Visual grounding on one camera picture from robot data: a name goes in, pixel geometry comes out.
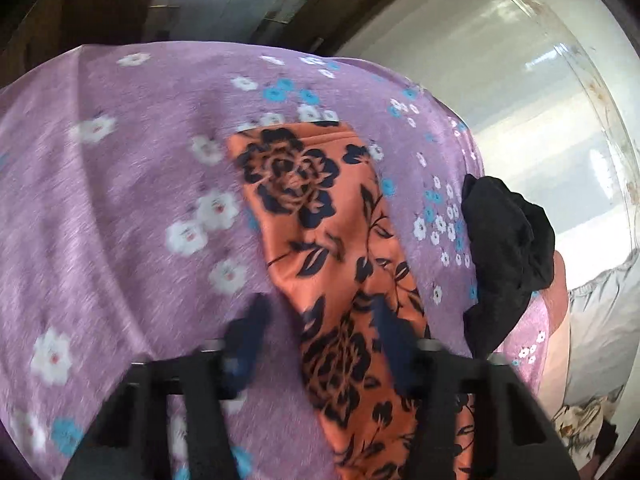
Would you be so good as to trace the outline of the orange black floral garment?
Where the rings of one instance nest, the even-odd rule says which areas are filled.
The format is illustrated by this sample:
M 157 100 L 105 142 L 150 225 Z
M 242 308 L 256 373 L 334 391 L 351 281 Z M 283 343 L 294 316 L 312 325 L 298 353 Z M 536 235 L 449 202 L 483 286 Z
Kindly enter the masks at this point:
M 344 479 L 399 479 L 416 404 L 393 387 L 373 303 L 468 352 L 475 274 L 460 208 L 473 169 L 448 125 L 243 127 L 228 147 L 273 285 L 302 321 L 303 386 Z

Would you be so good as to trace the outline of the beige floral cloth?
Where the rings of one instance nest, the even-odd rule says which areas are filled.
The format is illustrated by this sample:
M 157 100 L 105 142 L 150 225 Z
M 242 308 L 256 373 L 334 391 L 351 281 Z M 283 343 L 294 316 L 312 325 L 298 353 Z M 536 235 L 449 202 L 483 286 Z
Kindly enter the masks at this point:
M 595 457 L 602 463 L 617 443 L 617 427 L 612 423 L 617 399 L 612 394 L 598 396 L 584 405 L 564 405 L 552 424 L 577 469 Z

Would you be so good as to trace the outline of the pink quilted mattress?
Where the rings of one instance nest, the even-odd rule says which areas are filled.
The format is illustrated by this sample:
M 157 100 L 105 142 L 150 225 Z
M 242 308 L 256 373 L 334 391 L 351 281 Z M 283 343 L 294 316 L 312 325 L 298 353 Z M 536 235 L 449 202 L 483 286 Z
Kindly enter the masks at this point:
M 554 253 L 553 261 L 553 282 L 541 292 L 548 312 L 549 333 L 538 388 L 538 401 L 549 418 L 562 408 L 570 357 L 570 314 L 565 263 L 559 252 Z

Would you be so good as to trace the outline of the grey pillow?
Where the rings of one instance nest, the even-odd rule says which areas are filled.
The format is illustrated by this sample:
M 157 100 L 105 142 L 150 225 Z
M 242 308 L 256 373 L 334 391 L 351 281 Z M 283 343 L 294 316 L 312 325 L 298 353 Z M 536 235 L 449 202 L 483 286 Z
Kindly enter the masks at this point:
M 570 291 L 570 358 L 564 402 L 580 405 L 618 390 L 639 344 L 639 252 Z

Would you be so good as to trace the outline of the black crumpled garment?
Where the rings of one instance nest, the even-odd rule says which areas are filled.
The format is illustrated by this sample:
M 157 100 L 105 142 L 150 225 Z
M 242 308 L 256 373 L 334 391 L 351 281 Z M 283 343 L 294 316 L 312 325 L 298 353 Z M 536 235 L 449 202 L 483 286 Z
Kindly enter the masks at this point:
M 485 359 L 518 324 L 533 293 L 552 284 L 555 234 L 544 208 L 494 177 L 467 174 L 461 207 L 477 284 L 464 336 L 472 356 Z

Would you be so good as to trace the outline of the purple floral bedsheet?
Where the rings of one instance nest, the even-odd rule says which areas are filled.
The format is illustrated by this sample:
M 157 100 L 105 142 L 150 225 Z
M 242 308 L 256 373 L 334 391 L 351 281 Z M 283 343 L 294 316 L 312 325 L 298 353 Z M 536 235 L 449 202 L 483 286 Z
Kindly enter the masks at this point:
M 60 478 L 137 356 L 182 356 L 273 293 L 228 140 L 322 120 L 354 128 L 378 174 L 402 312 L 468 353 L 461 188 L 483 165 L 431 93 L 366 61 L 247 44 L 80 47 L 1 92 L 5 456 Z

